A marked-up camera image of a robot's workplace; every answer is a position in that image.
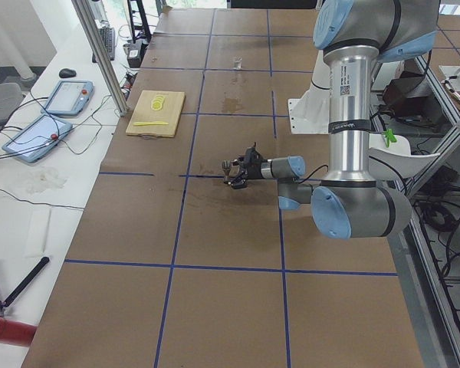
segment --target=red object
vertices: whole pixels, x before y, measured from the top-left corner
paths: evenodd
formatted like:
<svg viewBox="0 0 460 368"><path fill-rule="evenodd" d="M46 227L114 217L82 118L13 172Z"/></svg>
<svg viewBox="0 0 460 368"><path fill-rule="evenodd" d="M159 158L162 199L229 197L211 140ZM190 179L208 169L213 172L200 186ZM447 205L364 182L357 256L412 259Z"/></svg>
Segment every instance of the red object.
<svg viewBox="0 0 460 368"><path fill-rule="evenodd" d="M29 347L36 333L36 328L30 324L0 317L0 343Z"/></svg>

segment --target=wooden board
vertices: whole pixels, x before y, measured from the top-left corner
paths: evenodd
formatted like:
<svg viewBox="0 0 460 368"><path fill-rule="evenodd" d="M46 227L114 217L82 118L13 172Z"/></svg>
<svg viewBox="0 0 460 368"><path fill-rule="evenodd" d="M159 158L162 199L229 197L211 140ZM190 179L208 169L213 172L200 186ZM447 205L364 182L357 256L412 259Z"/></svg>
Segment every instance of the wooden board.
<svg viewBox="0 0 460 368"><path fill-rule="evenodd" d="M152 102L159 96L163 97L162 108L154 110ZM136 103L126 134L128 136L174 137L185 97L184 92L144 90ZM139 122L164 122L167 124L136 126L135 124Z"/></svg>

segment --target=white cylinder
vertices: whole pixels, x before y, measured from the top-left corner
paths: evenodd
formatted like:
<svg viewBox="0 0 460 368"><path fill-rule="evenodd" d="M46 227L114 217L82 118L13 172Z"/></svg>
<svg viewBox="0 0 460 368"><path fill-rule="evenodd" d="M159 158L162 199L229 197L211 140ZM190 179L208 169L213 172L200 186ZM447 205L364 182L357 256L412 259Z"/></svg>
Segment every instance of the white cylinder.
<svg viewBox="0 0 460 368"><path fill-rule="evenodd" d="M28 63L22 57L20 51L15 46L14 42L6 30L3 29L0 24L0 49L7 55L8 60L15 67L17 72L20 74L23 80L30 80L35 77L35 74L32 72L31 68L28 66Z"/></svg>

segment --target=computer mouse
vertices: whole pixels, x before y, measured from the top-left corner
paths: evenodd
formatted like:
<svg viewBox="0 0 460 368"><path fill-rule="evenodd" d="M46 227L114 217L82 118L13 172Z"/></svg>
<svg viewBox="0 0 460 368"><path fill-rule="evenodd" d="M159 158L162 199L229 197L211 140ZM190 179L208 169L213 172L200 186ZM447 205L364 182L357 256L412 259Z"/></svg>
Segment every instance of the computer mouse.
<svg viewBox="0 0 460 368"><path fill-rule="evenodd" d="M77 72L73 69L68 69L67 67L60 70L60 78L72 78L77 76Z"/></svg>

